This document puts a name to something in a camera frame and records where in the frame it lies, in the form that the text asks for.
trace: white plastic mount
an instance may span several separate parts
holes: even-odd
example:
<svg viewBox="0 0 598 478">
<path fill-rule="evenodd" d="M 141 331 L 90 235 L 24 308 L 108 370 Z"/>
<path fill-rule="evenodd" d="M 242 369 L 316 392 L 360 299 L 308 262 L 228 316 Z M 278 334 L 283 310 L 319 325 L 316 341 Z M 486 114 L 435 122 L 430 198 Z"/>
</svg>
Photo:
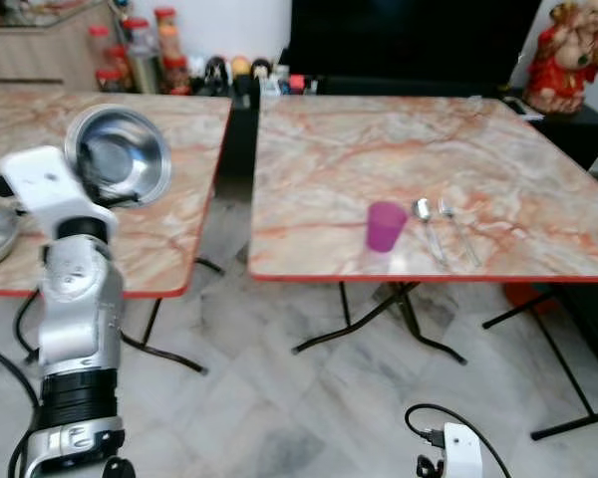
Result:
<svg viewBox="0 0 598 478">
<path fill-rule="evenodd" d="M 0 160 L 0 172 L 50 238 L 57 239 L 58 225 L 74 217 L 100 219 L 107 225 L 109 238 L 115 234 L 115 214 L 91 202 L 60 149 L 40 146 L 7 154 Z"/>
<path fill-rule="evenodd" d="M 445 478 L 482 478 L 480 440 L 465 425 L 446 423 Z"/>
</svg>

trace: fork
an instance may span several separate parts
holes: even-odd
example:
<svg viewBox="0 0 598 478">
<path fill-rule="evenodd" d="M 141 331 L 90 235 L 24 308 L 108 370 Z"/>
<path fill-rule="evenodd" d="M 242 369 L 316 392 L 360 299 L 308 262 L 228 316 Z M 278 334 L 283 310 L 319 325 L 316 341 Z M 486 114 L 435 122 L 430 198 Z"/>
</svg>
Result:
<svg viewBox="0 0 598 478">
<path fill-rule="evenodd" d="M 481 265 L 480 260 L 478 259 L 478 256 L 474 252 L 473 247 L 471 247 L 471 243 L 467 239 L 467 236 L 465 236 L 463 234 L 460 224 L 458 224 L 458 222 L 456 221 L 456 218 L 454 215 L 454 210 L 451 208 L 451 206 L 449 204 L 447 204 L 445 202 L 445 200 L 443 198 L 439 199 L 439 213 L 442 216 L 447 217 L 453 223 L 454 227 L 456 228 L 456 231 L 458 232 L 458 235 L 460 236 L 460 240 L 462 241 L 463 246 L 465 247 L 465 250 L 467 251 L 467 254 L 469 255 L 469 258 L 471 259 L 471 262 L 473 263 L 474 266 L 480 267 L 480 265 Z"/>
</svg>

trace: tiled floor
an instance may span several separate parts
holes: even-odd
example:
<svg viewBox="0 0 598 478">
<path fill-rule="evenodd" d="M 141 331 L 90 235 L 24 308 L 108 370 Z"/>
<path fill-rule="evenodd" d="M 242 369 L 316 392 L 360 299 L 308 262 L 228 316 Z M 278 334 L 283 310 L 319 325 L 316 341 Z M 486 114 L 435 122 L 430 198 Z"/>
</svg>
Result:
<svg viewBox="0 0 598 478">
<path fill-rule="evenodd" d="M 188 293 L 163 302 L 150 341 L 198 360 L 210 374 L 123 348 L 122 455 L 140 477 L 415 476 L 417 455 L 436 460 L 439 454 L 406 428 L 403 413 L 414 403 L 434 402 L 475 423 L 514 477 L 598 478 L 598 425 L 529 439 L 531 430 L 582 416 L 583 408 L 528 317 L 489 331 L 479 326 L 508 309 L 495 285 L 421 285 L 413 292 L 424 332 L 465 355 L 467 366 L 412 339 L 395 311 L 352 336 L 292 356 L 292 346 L 342 325 L 338 292 L 334 285 L 248 277 L 244 190 L 218 189 L 201 247 L 226 276 L 197 267 Z M 376 287 L 349 286 L 356 317 L 375 303 Z M 0 299 L 0 350 L 16 360 L 23 354 L 11 321 L 20 302 Z M 128 303 L 128 333 L 139 335 L 150 306 Z M 38 320 L 35 307 L 26 326 L 32 341 Z M 598 362 L 566 318 L 546 322 L 598 407 Z M 26 372 L 38 382 L 37 370 Z M 29 412 L 24 393 L 0 368 L 0 476 Z M 416 423 L 436 426 L 445 419 L 422 412 Z M 484 476 L 500 476 L 482 453 Z"/>
</svg>

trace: bottle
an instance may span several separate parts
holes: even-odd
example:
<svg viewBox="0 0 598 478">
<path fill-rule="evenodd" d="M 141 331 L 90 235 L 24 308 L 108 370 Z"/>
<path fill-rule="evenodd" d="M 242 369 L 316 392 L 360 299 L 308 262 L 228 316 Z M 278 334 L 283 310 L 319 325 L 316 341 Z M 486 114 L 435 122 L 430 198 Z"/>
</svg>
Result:
<svg viewBox="0 0 598 478">
<path fill-rule="evenodd" d="M 154 10 L 157 27 L 175 26 L 175 9 L 172 7 L 157 7 Z"/>
<path fill-rule="evenodd" d="M 186 57 L 164 58 L 165 93 L 168 95 L 190 95 L 190 75 Z"/>
<path fill-rule="evenodd" d="M 140 93 L 156 95 L 159 93 L 159 54 L 149 21 L 146 18 L 131 17 L 123 26 L 131 39 L 127 54 L 136 87 Z"/>
<path fill-rule="evenodd" d="M 132 93 L 135 90 L 133 82 L 133 71 L 131 70 L 131 64 L 127 58 L 127 50 L 124 45 L 114 45 L 105 52 L 109 61 L 114 67 L 122 74 L 122 86 L 124 91 Z"/>
<path fill-rule="evenodd" d="M 159 27 L 159 45 L 161 46 L 161 56 L 164 59 L 178 59 L 181 57 L 179 34 L 176 27 L 169 25 Z"/>
<path fill-rule="evenodd" d="M 91 25 L 89 27 L 89 49 L 96 70 L 110 69 L 113 65 L 105 52 L 113 46 L 113 39 L 109 27 L 106 25 Z"/>
<path fill-rule="evenodd" d="M 123 93 L 122 73 L 115 69 L 96 70 L 96 80 L 103 93 Z"/>
</svg>

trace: black metal table leg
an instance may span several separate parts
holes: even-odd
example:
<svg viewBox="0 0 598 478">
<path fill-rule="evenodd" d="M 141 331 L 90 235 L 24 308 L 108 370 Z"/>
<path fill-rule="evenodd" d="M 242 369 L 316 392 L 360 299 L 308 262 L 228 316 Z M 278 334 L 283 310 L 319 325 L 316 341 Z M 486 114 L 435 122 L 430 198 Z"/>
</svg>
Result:
<svg viewBox="0 0 598 478">
<path fill-rule="evenodd" d="M 352 325 L 350 321 L 350 308 L 348 307 L 346 285 L 343 282 L 339 283 L 339 293 L 341 294 L 341 304 L 343 305 L 343 317 L 346 320 L 346 326 L 350 327 Z"/>
<path fill-rule="evenodd" d="M 218 265 L 216 265 L 214 262 L 209 261 L 208 259 L 204 259 L 203 257 L 196 257 L 195 258 L 195 263 L 199 264 L 201 266 L 207 267 L 208 269 L 216 272 L 220 276 L 223 276 L 223 275 L 226 274 L 226 271 L 224 271 L 221 267 L 219 267 Z"/>
<path fill-rule="evenodd" d="M 155 318 L 157 317 L 157 312 L 159 312 L 159 306 L 161 305 L 161 298 L 157 299 L 154 304 L 152 305 L 152 310 L 150 311 L 149 323 L 144 330 L 144 336 L 142 337 L 142 345 L 145 346 L 149 343 L 150 334 L 152 333 L 152 326 L 155 323 Z"/>
<path fill-rule="evenodd" d="M 544 430 L 532 431 L 529 433 L 529 436 L 531 436 L 532 440 L 538 441 L 543 438 L 547 438 L 548 436 L 564 433 L 565 431 L 575 430 L 576 428 L 582 428 L 583 426 L 591 425 L 593 423 L 598 423 L 598 413 L 592 413 L 584 418 L 568 421 L 567 423 L 545 428 Z"/>
<path fill-rule="evenodd" d="M 300 352 L 305 351 L 306 349 L 310 349 L 311 347 L 316 346 L 317 344 L 323 344 L 324 342 L 332 341 L 333 339 L 339 339 L 340 337 L 347 336 L 348 334 L 351 334 L 352 332 L 357 331 L 362 326 L 364 326 L 369 321 L 371 321 L 376 316 L 378 316 L 380 313 L 382 313 L 389 306 L 391 306 L 396 300 L 397 300 L 397 296 L 393 295 L 392 297 L 386 299 L 381 304 L 379 304 L 379 306 L 377 306 L 372 312 L 370 312 L 368 315 L 366 315 L 363 319 L 360 319 L 358 322 L 356 322 L 350 326 L 346 326 L 345 328 L 343 328 L 339 331 L 336 331 L 336 332 L 333 332 L 330 334 L 326 334 L 325 336 L 316 337 L 307 342 L 304 342 L 300 346 L 293 348 L 292 353 L 294 355 L 297 355 Z"/>
<path fill-rule="evenodd" d="M 339 292 L 341 294 L 341 303 L 343 307 L 344 318 L 346 320 L 346 327 L 333 333 L 326 334 L 324 336 L 316 337 L 314 339 L 306 341 L 303 344 L 293 348 L 291 352 L 296 355 L 300 352 L 305 351 L 306 349 L 310 349 L 311 347 L 316 346 L 317 344 L 323 344 L 324 342 L 332 341 L 333 339 L 339 339 L 340 337 L 347 336 L 348 334 L 351 334 L 352 332 L 357 331 L 358 329 L 363 327 L 365 324 L 374 319 L 389 306 L 396 303 L 399 305 L 399 309 L 404 317 L 408 329 L 415 337 L 415 339 L 417 339 L 422 344 L 434 347 L 435 349 L 445 352 L 446 354 L 450 354 L 459 363 L 465 365 L 467 363 L 467 360 L 463 356 L 458 354 L 455 350 L 447 346 L 444 346 L 443 344 L 439 344 L 438 342 L 425 338 L 421 335 L 421 329 L 419 327 L 419 323 L 417 322 L 417 316 L 415 315 L 412 303 L 408 298 L 408 292 L 411 291 L 418 284 L 418 282 L 411 282 L 408 284 L 391 284 L 391 288 L 393 291 L 392 296 L 386 299 L 381 304 L 379 304 L 379 306 L 377 306 L 374 310 L 372 310 L 369 314 L 364 316 L 358 322 L 352 324 L 350 319 L 350 308 L 348 306 L 348 298 L 346 296 L 346 286 L 343 282 L 340 282 Z"/>
<path fill-rule="evenodd" d="M 152 311 L 150 312 L 150 317 L 149 317 L 149 323 L 147 324 L 147 328 L 144 331 L 144 335 L 143 335 L 141 342 L 136 341 L 135 339 L 127 336 L 122 330 L 120 330 L 120 336 L 122 338 L 122 341 L 125 344 L 127 344 L 135 349 L 138 349 L 139 351 L 142 351 L 146 354 L 150 354 L 152 356 L 156 356 L 161 359 L 175 361 L 184 366 L 187 366 L 188 368 L 196 371 L 197 373 L 201 373 L 202 375 L 208 374 L 208 368 L 206 368 L 205 366 L 201 366 L 199 363 L 197 363 L 195 361 L 192 361 L 186 357 L 182 357 L 177 354 L 173 354 L 171 352 L 162 351 L 160 349 L 156 349 L 154 347 L 150 347 L 147 345 L 147 343 L 149 342 L 149 339 L 150 339 L 150 333 L 152 332 L 152 326 L 154 325 L 155 318 L 157 317 L 157 313 L 159 312 L 160 305 L 161 305 L 161 299 L 157 299 L 152 306 Z"/>
<path fill-rule="evenodd" d="M 403 284 L 391 284 L 391 287 L 393 288 L 393 291 L 395 291 L 395 294 L 397 294 L 399 297 L 399 299 L 397 300 L 397 306 L 399 306 L 399 309 L 401 310 L 401 315 L 403 316 L 404 321 L 414 338 L 422 344 L 425 344 L 426 346 L 432 347 L 441 352 L 449 354 L 461 365 L 466 365 L 467 359 L 464 358 L 457 351 L 444 344 L 440 344 L 421 335 L 421 327 L 419 326 L 419 321 L 417 321 L 417 315 L 415 314 L 415 310 L 412 307 L 412 302 L 410 302 L 410 298 L 408 297 L 408 291 L 413 289 L 414 287 L 407 289 L 407 286 L 404 286 Z"/>
<path fill-rule="evenodd" d="M 531 309 L 532 307 L 537 306 L 538 304 L 545 302 L 548 299 L 551 299 L 553 296 L 554 296 L 553 291 L 545 292 L 544 294 L 541 294 L 540 296 L 532 299 L 531 301 L 529 301 L 521 306 L 518 306 L 518 307 L 512 309 L 511 311 L 505 312 L 504 314 L 501 314 L 498 317 L 494 317 L 493 319 L 491 319 L 487 322 L 483 322 L 481 325 L 484 329 L 489 329 L 490 327 L 493 327 L 496 324 L 500 324 L 502 321 L 505 321 L 511 317 L 514 317 L 516 314 L 525 312 L 526 310 Z"/>
<path fill-rule="evenodd" d="M 560 363 L 560 366 L 562 367 L 563 371 L 567 375 L 567 378 L 569 378 L 569 382 L 574 387 L 574 390 L 576 391 L 578 398 L 580 398 L 580 401 L 582 402 L 583 406 L 585 407 L 585 410 L 587 411 L 587 416 L 585 416 L 583 418 L 578 418 L 577 420 L 568 421 L 568 422 L 562 423 L 560 425 L 551 426 L 549 428 L 545 428 L 542 430 L 533 431 L 529 434 L 529 436 L 531 436 L 531 438 L 533 440 L 537 441 L 542 438 L 547 438 L 548 436 L 557 435 L 559 433 L 564 433 L 566 431 L 575 430 L 576 428 L 581 428 L 583 426 L 591 425 L 593 423 L 598 423 L 598 412 L 595 412 L 594 409 L 591 407 L 591 404 L 589 404 L 589 400 L 587 399 L 585 392 L 582 390 L 582 387 L 580 386 L 580 383 L 578 383 L 578 380 L 576 380 L 576 377 L 574 376 L 573 372 L 571 371 L 569 364 L 567 363 L 567 361 L 565 360 L 565 357 L 563 356 L 562 352 L 558 348 L 556 341 L 553 339 L 551 334 L 549 334 L 549 331 L 547 330 L 547 328 L 545 327 L 543 322 L 540 320 L 540 317 L 538 316 L 536 311 L 534 311 L 533 309 L 530 309 L 530 312 L 531 312 L 532 317 L 536 321 L 536 324 L 538 325 L 540 331 L 545 336 L 547 343 L 549 344 L 552 351 L 556 355 L 556 358 L 558 359 L 558 362 Z"/>
</svg>

